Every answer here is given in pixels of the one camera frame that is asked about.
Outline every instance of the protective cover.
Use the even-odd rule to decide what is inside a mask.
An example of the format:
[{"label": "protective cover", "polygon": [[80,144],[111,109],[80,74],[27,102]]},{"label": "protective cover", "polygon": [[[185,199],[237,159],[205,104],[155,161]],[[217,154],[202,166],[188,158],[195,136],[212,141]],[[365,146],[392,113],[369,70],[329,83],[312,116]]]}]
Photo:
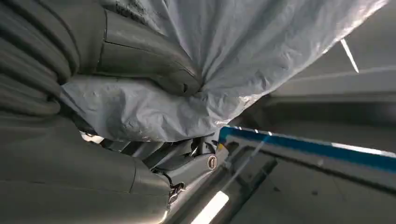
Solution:
[{"label": "protective cover", "polygon": [[103,0],[176,41],[202,70],[192,97],[146,80],[75,76],[62,100],[113,140],[213,133],[350,33],[386,0]]}]

